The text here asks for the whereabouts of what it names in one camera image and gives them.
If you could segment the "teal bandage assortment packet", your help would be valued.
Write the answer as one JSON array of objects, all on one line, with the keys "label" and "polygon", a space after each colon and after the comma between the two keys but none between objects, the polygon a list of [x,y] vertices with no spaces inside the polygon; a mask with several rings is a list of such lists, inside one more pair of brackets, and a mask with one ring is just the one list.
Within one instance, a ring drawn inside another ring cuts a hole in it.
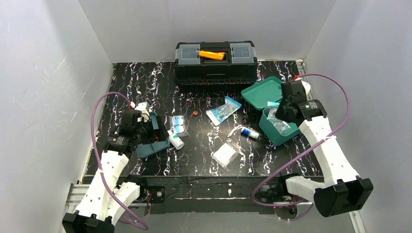
[{"label": "teal bandage assortment packet", "polygon": [[279,106],[280,106],[279,102],[272,102],[272,101],[267,102],[267,109],[269,110],[267,114],[267,120],[273,124],[273,126],[276,128],[276,130],[281,135],[285,135],[286,130],[290,128],[290,125],[287,122],[282,121],[275,116]]}]

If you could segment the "white bandage roll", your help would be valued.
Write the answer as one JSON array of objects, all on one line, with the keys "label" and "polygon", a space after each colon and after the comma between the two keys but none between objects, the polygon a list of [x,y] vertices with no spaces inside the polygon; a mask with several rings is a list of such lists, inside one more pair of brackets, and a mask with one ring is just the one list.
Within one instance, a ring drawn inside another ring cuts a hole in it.
[{"label": "white bandage roll", "polygon": [[252,139],[259,139],[260,137],[260,133],[247,127],[242,127],[241,134]]}]

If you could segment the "white medicine bottle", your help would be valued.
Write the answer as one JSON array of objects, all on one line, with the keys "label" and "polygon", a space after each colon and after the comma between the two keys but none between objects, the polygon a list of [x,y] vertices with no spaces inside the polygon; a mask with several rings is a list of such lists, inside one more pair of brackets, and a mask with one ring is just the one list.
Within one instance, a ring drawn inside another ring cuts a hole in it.
[{"label": "white medicine bottle", "polygon": [[173,133],[171,130],[168,130],[169,134],[169,142],[177,149],[180,150],[184,146],[184,142],[181,140],[181,138]]}]

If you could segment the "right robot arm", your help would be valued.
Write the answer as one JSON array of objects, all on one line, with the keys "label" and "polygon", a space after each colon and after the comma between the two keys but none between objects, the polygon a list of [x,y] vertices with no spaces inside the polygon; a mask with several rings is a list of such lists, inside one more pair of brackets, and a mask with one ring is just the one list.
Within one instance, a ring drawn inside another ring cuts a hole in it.
[{"label": "right robot arm", "polygon": [[374,187],[350,165],[333,136],[326,110],[319,100],[309,100],[310,85],[303,81],[281,84],[282,100],[276,118],[294,123],[314,148],[323,172],[323,183],[292,174],[279,178],[278,194],[296,195],[314,203],[324,216],[360,210]]}]

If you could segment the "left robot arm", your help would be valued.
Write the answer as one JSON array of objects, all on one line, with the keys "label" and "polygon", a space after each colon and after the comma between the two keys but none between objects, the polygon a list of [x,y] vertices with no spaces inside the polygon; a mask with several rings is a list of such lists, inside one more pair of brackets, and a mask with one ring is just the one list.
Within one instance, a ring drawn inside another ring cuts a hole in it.
[{"label": "left robot arm", "polygon": [[148,157],[158,152],[158,147],[169,146],[168,133],[163,119],[156,113],[129,109],[124,111],[120,125],[109,134],[104,144],[99,168],[84,197],[69,213],[62,225],[67,233],[113,233],[120,219],[131,213],[130,204],[143,202],[150,207],[156,192],[145,178],[130,175],[118,183],[120,174],[133,152]]}]

